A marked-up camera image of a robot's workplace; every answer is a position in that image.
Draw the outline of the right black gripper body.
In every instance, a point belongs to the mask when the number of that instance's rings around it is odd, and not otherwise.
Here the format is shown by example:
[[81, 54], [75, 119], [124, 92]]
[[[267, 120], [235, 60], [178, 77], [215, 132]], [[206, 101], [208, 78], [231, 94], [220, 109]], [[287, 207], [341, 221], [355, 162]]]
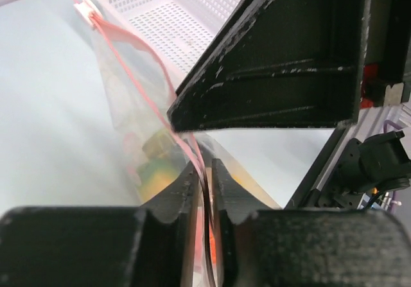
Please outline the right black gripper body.
[[362, 107], [410, 101], [410, 0], [371, 0]]

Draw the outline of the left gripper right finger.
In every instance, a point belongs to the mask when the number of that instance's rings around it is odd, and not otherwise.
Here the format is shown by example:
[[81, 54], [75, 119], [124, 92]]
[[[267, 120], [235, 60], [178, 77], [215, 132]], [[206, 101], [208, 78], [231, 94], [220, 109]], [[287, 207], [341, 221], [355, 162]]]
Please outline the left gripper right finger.
[[410, 238], [379, 210], [271, 209], [212, 161], [219, 286], [409, 286]]

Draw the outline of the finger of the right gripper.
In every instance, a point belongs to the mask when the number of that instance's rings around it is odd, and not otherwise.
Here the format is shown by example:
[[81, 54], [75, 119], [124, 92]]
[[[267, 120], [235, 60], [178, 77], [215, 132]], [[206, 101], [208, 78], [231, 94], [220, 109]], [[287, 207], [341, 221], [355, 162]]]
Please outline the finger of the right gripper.
[[177, 89], [176, 132], [358, 119], [371, 0], [241, 0]]

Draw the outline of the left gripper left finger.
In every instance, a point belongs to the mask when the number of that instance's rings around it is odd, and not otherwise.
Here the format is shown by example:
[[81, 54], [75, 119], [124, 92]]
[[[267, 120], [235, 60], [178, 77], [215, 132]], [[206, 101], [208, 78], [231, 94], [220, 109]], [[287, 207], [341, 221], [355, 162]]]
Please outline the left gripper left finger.
[[1, 218], [2, 286], [191, 286], [197, 174], [138, 207], [16, 207]]

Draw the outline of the green orange mango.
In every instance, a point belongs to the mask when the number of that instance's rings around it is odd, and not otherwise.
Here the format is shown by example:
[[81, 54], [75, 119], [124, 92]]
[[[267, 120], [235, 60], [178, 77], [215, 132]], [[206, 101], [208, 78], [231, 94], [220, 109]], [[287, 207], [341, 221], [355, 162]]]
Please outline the green orange mango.
[[143, 203], [168, 187], [187, 165], [186, 154], [165, 129], [157, 131], [142, 147], [145, 161], [136, 168], [137, 188]]

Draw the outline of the white perforated plastic basket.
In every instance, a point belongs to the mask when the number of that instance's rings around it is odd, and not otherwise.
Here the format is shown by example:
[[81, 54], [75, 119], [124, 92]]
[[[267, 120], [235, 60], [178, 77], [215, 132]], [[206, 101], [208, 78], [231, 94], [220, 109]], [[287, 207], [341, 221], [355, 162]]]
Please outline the white perforated plastic basket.
[[96, 0], [106, 18], [155, 50], [178, 85], [240, 0]]

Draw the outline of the pink dotted zip bag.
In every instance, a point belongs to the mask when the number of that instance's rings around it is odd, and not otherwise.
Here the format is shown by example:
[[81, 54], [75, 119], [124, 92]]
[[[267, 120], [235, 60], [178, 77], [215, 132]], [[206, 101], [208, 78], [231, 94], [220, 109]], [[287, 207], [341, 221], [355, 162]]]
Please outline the pink dotted zip bag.
[[81, 0], [74, 9], [91, 28], [112, 124], [123, 143], [126, 167], [138, 188], [136, 168], [145, 161], [143, 144], [154, 133], [167, 130], [192, 164], [199, 190], [195, 240], [194, 277], [196, 286], [216, 286], [216, 244], [214, 240], [212, 160], [221, 159], [231, 177], [269, 207], [276, 202], [249, 172], [207, 134], [176, 134], [166, 112], [175, 100], [175, 85], [161, 57], [134, 33], [107, 21], [91, 0]]

